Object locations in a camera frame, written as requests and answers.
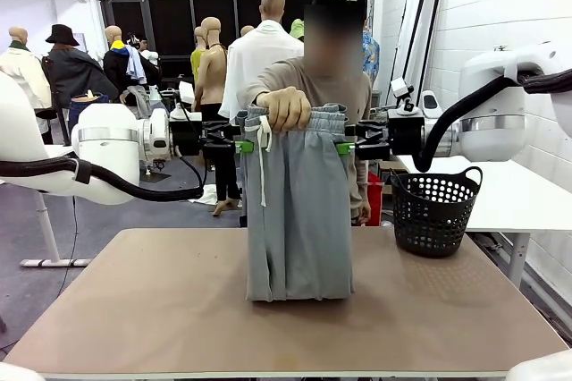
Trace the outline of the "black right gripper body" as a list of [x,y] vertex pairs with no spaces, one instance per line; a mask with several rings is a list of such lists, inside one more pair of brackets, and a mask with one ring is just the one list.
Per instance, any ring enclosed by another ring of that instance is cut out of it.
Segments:
[[413,156],[421,151],[422,116],[390,114],[387,125],[389,145],[393,155]]

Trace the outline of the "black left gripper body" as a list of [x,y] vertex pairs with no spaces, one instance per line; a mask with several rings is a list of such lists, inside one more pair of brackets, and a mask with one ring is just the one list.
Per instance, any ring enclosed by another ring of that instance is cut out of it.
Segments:
[[180,156],[197,156],[202,149],[203,126],[201,121],[169,122],[173,149],[178,149]]

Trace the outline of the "person's right hand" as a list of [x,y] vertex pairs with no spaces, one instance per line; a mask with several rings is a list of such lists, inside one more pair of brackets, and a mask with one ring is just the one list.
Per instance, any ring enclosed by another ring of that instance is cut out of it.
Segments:
[[312,112],[306,94],[294,87],[261,93],[255,104],[268,110],[268,122],[276,132],[305,128]]

